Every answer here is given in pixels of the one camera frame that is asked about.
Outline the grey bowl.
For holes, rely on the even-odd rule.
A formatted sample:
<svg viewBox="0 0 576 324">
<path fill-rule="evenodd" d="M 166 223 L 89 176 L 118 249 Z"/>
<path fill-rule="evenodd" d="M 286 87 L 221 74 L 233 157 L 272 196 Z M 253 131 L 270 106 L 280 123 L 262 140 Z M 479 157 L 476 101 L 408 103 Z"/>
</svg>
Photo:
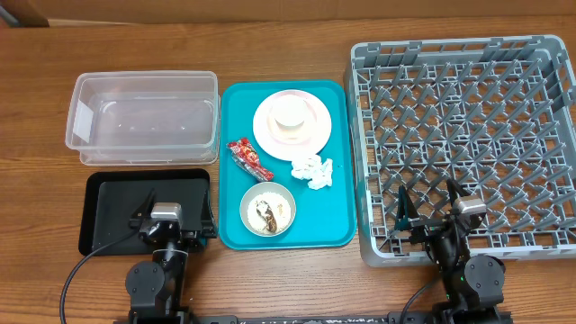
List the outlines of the grey bowl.
<svg viewBox="0 0 576 324">
<path fill-rule="evenodd" d="M 248 204 L 250 203 L 250 201 L 252 199 L 254 199 L 257 195 L 263 194 L 266 192 L 273 192 L 273 193 L 281 194 L 284 198 L 286 198 L 288 200 L 288 202 L 292 206 L 292 221 L 291 221 L 290 226 L 287 229 L 280 232 L 279 234 L 275 234 L 275 235 L 271 235 L 271 236 L 264 236 L 264 235 L 257 234 L 251 228 L 251 226 L 248 224 L 248 219 L 247 219 Z M 292 224 L 295 220 L 295 215 L 296 215 L 296 204 L 295 204 L 295 200 L 294 200 L 292 194 L 284 186 L 282 186 L 278 183 L 274 183 L 274 182 L 263 182 L 263 183 L 255 184 L 250 189 L 247 190 L 247 192 L 244 194 L 244 196 L 241 200 L 239 211 L 240 211 L 240 218 L 241 218 L 243 224 L 245 225 L 245 227 L 249 231 L 251 231 L 252 233 L 256 234 L 259 237 L 268 238 L 268 237 L 279 236 L 280 234 L 284 233 L 285 231 L 287 231 L 292 226 Z"/>
</svg>

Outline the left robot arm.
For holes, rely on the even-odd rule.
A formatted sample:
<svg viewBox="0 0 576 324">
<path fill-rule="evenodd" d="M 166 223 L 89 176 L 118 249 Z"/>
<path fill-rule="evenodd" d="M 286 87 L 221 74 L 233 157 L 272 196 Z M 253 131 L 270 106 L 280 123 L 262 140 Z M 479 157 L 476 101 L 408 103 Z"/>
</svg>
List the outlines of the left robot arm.
<svg viewBox="0 0 576 324">
<path fill-rule="evenodd" d="M 200 209 L 192 215 L 199 222 L 194 229 L 184 228 L 181 204 L 157 202 L 154 191 L 130 216 L 130 228 L 152 248 L 152 259 L 137 263 L 126 275 L 130 323 L 199 322 L 181 299 L 189 255 L 203 252 L 208 240 L 217 237 L 210 202 L 210 193 L 205 192 Z"/>
</svg>

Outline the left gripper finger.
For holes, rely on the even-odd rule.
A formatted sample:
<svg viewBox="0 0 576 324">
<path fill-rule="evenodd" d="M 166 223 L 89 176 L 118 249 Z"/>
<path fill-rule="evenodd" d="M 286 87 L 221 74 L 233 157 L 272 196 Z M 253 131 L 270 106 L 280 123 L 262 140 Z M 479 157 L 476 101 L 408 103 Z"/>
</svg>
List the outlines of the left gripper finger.
<svg viewBox="0 0 576 324">
<path fill-rule="evenodd" d="M 213 217 L 211 208 L 211 191 L 207 189 L 204 192 L 204 197 L 202 200 L 202 212 L 200 217 L 202 225 L 202 234 L 216 234 L 217 225 Z"/>
<path fill-rule="evenodd" d="M 155 203 L 156 203 L 156 192 L 154 189 L 152 189 L 144 199 L 143 203 L 130 216 L 130 219 L 132 221 L 142 221 L 148 218 L 151 214 L 151 211 Z"/>
</svg>

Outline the large pink plate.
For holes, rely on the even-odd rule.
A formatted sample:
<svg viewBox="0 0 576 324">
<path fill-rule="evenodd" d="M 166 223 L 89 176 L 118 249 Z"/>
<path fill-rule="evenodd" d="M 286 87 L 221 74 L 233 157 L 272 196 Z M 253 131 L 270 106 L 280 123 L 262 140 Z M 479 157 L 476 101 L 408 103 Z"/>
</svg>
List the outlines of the large pink plate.
<svg viewBox="0 0 576 324">
<path fill-rule="evenodd" d="M 282 95 L 297 95 L 304 99 L 312 109 L 316 124 L 311 137 L 300 144 L 286 144 L 273 138 L 267 127 L 267 115 L 272 101 Z M 259 147 L 273 158 L 284 161 L 306 158 L 319 153 L 328 143 L 332 130 L 331 116 L 328 107 L 315 95 L 296 89 L 289 89 L 269 95 L 256 109 L 253 118 L 253 133 Z"/>
</svg>

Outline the white tissue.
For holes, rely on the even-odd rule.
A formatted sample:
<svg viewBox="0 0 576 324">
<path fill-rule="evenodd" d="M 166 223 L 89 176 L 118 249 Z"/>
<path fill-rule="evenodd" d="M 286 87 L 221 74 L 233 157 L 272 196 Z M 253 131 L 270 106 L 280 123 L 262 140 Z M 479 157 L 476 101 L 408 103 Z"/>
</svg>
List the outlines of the white tissue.
<svg viewBox="0 0 576 324">
<path fill-rule="evenodd" d="M 292 162 L 292 177 L 307 180 L 308 187 L 319 190 L 332 186 L 333 160 L 327 158 L 322 161 L 318 155 L 296 159 Z"/>
</svg>

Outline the clear plastic bin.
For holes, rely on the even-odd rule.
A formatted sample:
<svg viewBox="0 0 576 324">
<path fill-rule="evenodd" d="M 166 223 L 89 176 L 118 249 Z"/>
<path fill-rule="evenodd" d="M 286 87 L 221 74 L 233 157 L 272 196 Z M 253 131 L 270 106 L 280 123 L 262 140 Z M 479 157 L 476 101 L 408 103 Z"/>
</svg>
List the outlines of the clear plastic bin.
<svg viewBox="0 0 576 324">
<path fill-rule="evenodd" d="M 87 166 L 208 165 L 219 155 L 220 117 L 211 71 L 84 73 L 65 144 Z"/>
</svg>

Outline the white cup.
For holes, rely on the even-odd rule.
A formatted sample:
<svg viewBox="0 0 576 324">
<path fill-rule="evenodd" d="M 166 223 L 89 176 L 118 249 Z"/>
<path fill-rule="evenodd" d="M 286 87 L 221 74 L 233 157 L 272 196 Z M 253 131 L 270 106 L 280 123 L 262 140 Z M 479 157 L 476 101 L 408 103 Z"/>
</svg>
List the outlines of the white cup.
<svg viewBox="0 0 576 324">
<path fill-rule="evenodd" d="M 307 104 L 295 94 L 282 95 L 275 99 L 272 105 L 274 120 L 279 126 L 288 129 L 301 126 L 306 112 Z"/>
</svg>

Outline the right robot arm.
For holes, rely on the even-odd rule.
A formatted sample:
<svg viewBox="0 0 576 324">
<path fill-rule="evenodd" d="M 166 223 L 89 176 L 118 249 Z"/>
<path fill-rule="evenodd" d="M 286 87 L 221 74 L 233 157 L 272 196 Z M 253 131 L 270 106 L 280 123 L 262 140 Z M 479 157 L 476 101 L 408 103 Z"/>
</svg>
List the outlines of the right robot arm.
<svg viewBox="0 0 576 324">
<path fill-rule="evenodd" d="M 501 313 L 506 267 L 494 256 L 472 256 L 465 243 L 487 214 L 485 202 L 464 190 L 454 179 L 446 180 L 451 210 L 444 218 L 421 218 L 405 186 L 398 191 L 399 207 L 394 228 L 409 233 L 409 243 L 424 246 L 436 264 L 438 278 L 415 292 L 403 307 L 400 323 L 511 323 Z M 411 312 L 412 303 L 436 283 L 445 288 L 446 300 L 432 310 Z"/>
</svg>

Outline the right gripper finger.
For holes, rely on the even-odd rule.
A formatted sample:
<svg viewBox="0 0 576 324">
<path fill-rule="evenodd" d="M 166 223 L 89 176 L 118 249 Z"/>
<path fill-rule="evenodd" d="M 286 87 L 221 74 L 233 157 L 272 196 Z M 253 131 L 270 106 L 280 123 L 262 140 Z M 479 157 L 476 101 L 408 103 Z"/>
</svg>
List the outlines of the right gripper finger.
<svg viewBox="0 0 576 324">
<path fill-rule="evenodd" d="M 419 213 L 410 199 L 410 195 L 404 185 L 399 187 L 398 204 L 395 227 L 410 228 L 410 224 L 419 219 Z"/>
<path fill-rule="evenodd" d="M 446 180 L 446 186 L 452 209 L 457 212 L 465 212 L 468 209 L 469 197 L 471 195 L 453 178 Z"/>
</svg>

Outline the rice and food scraps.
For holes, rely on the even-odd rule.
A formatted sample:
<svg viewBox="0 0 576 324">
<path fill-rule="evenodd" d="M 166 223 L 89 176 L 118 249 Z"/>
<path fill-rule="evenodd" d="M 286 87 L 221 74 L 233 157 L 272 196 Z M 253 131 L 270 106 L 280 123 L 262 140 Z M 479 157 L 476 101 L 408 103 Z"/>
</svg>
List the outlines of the rice and food scraps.
<svg viewBox="0 0 576 324">
<path fill-rule="evenodd" d="M 281 194 L 261 193 L 248 204 L 247 221 L 257 234 L 271 236 L 290 226 L 292 211 L 292 206 Z"/>
</svg>

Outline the red snack wrapper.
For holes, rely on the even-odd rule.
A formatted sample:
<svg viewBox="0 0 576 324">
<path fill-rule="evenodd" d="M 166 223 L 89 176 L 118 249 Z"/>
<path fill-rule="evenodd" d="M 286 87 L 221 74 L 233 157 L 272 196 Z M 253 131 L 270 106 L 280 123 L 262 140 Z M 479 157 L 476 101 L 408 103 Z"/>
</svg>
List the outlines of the red snack wrapper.
<svg viewBox="0 0 576 324">
<path fill-rule="evenodd" d="M 262 166 L 259 155 L 247 138 L 241 138 L 227 144 L 234 162 L 259 182 L 269 182 L 274 174 Z"/>
</svg>

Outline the teal serving tray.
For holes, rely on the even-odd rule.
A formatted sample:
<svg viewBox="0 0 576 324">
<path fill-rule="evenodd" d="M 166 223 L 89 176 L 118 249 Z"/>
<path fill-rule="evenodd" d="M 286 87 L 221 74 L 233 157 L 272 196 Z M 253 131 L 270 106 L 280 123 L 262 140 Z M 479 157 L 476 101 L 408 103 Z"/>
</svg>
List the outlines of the teal serving tray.
<svg viewBox="0 0 576 324">
<path fill-rule="evenodd" d="M 315 95 L 327 106 L 331 117 L 331 134 L 319 155 L 333 161 L 333 185 L 318 191 L 292 177 L 291 163 L 266 154 L 253 134 L 257 107 L 269 95 L 288 89 Z M 286 232 L 278 236 L 260 237 L 248 230 L 241 220 L 242 197 L 257 183 L 234 162 L 227 148 L 228 143 L 241 138 L 250 141 L 263 166 L 274 173 L 274 181 L 294 197 L 295 219 Z M 221 98 L 219 189 L 220 239 L 229 248 L 330 248 L 347 244 L 356 233 L 356 201 L 343 88 L 331 80 L 293 80 L 237 83 L 225 90 Z"/>
</svg>

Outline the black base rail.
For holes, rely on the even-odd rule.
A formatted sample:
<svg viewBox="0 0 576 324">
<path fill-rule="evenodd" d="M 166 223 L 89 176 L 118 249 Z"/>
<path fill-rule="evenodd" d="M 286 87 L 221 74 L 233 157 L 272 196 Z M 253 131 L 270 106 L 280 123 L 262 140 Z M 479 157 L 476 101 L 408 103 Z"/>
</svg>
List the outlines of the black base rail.
<svg viewBox="0 0 576 324">
<path fill-rule="evenodd" d="M 269 317 L 238 318 L 236 316 L 197 317 L 192 323 L 200 324 L 425 324 L 432 323 L 432 316 L 424 311 L 410 311 L 401 321 L 401 313 L 389 312 L 384 316 L 337 316 L 337 317 Z"/>
</svg>

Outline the grey dishwasher rack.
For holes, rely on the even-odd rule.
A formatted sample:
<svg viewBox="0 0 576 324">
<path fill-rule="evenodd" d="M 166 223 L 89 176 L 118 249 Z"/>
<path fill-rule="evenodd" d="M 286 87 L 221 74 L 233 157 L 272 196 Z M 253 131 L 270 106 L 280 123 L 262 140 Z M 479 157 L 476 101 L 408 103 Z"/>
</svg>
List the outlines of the grey dishwasher rack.
<svg viewBox="0 0 576 324">
<path fill-rule="evenodd" d="M 362 259 L 418 266 L 394 228 L 405 187 L 423 218 L 456 180 L 487 206 L 466 239 L 502 259 L 575 255 L 575 74 L 554 35 L 362 42 L 346 69 Z"/>
</svg>

